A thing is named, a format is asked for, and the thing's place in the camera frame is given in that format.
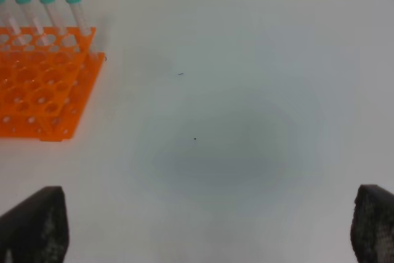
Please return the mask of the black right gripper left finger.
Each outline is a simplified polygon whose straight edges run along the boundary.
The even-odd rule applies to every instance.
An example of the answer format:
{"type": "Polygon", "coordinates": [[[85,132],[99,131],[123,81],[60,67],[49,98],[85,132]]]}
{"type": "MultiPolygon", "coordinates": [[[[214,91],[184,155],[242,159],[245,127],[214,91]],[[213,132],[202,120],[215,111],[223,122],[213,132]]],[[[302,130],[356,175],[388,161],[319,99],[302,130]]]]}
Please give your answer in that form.
{"type": "Polygon", "coordinates": [[[70,243],[61,186],[48,186],[1,215],[1,262],[63,262],[70,243]]]}

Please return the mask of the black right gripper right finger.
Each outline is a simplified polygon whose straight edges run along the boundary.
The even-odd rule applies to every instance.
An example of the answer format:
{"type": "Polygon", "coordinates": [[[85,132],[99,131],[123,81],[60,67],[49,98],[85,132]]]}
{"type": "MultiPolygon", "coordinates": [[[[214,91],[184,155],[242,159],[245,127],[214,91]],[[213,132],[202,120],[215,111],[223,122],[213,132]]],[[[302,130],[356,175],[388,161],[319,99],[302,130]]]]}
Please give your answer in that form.
{"type": "Polygon", "coordinates": [[[360,185],[350,228],[356,260],[393,262],[393,194],[378,185],[360,185]]]}

